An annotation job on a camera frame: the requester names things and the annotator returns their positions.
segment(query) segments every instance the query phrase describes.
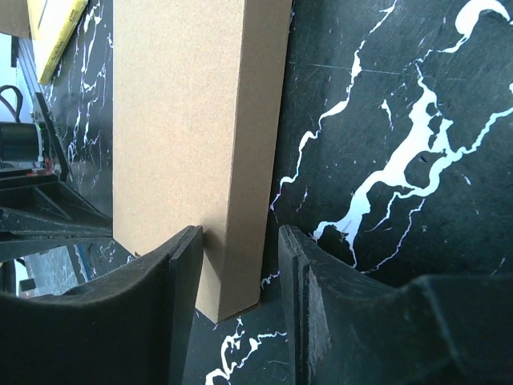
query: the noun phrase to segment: black cable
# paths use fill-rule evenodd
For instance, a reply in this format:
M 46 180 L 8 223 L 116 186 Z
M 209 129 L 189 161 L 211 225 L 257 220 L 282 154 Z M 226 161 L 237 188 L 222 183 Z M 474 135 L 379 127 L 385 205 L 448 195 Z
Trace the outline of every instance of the black cable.
M 0 95 L 0 102 L 5 104 L 7 109 L 9 110 L 10 114 L 13 116 L 14 121 L 16 123 L 20 123 L 19 116 L 22 113 L 22 105 L 23 105 L 23 95 L 22 92 L 15 86 L 1 86 L 0 87 L 0 94 L 2 94 L 5 90 L 13 90 L 16 94 L 16 110 L 10 105 L 10 103 L 7 101 L 6 98 L 4 98 L 2 95 Z

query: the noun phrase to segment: black plastic part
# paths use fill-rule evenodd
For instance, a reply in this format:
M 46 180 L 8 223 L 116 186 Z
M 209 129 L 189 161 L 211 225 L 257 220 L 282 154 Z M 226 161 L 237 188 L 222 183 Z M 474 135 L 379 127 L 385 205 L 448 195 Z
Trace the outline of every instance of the black plastic part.
M 202 261 L 187 227 L 62 296 L 0 294 L 2 383 L 180 385 Z
M 110 238 L 112 219 L 57 176 L 0 177 L 0 261 Z
M 16 36 L 10 37 L 10 66 L 16 68 L 18 63 L 18 38 Z
M 0 169 L 0 189 L 11 186 L 19 186 L 19 181 L 13 179 L 14 176 L 27 176 L 32 173 L 32 168 L 9 167 Z M 55 176 L 47 175 L 51 180 L 56 180 Z
M 424 276 L 394 289 L 279 232 L 293 383 L 513 381 L 512 276 Z
M 16 294 L 16 266 L 14 261 L 3 262 L 0 266 L 0 291 Z
M 43 120 L 42 125 L 45 127 L 46 132 L 50 137 L 51 147 L 54 149 L 55 156 L 57 157 L 57 161 L 61 168 L 59 179 L 66 182 L 70 174 L 70 165 L 68 164 L 67 157 L 64 153 L 63 144 L 61 143 L 57 135 L 57 131 L 55 130 L 54 123 L 50 118 L 50 112 L 46 106 L 45 98 L 41 92 L 35 93 L 35 103 L 39 106 Z
M 33 278 L 23 279 L 19 282 L 19 291 L 29 291 L 36 288 L 35 280 Z

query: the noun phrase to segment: cardboard box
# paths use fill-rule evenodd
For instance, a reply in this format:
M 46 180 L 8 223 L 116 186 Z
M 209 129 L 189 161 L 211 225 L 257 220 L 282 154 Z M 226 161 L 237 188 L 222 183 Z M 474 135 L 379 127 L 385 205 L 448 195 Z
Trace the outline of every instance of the cardboard box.
M 0 0 L 0 33 L 26 39 L 30 37 L 26 0 Z
M 87 0 L 19 1 L 28 4 L 38 82 L 48 84 L 71 35 L 75 32 Z
M 115 2 L 114 238 L 202 225 L 196 307 L 258 303 L 291 0 Z

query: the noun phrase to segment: yellow board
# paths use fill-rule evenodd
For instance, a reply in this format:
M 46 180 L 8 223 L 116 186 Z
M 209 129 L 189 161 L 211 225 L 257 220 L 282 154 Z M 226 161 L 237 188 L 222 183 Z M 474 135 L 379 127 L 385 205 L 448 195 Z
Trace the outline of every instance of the yellow board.
M 27 0 L 38 81 L 48 84 L 87 0 Z

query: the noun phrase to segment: black marble surface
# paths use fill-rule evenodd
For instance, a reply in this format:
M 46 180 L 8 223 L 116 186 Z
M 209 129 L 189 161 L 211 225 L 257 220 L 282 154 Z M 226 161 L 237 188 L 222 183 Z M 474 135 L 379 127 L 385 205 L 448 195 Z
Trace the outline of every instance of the black marble surface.
M 112 12 L 90 0 L 44 87 L 70 183 L 108 215 Z M 392 286 L 513 270 L 513 1 L 296 0 L 292 15 L 261 306 L 218 326 L 197 313 L 186 384 L 289 383 L 278 225 Z M 114 241 L 75 250 L 93 277 L 131 259 Z

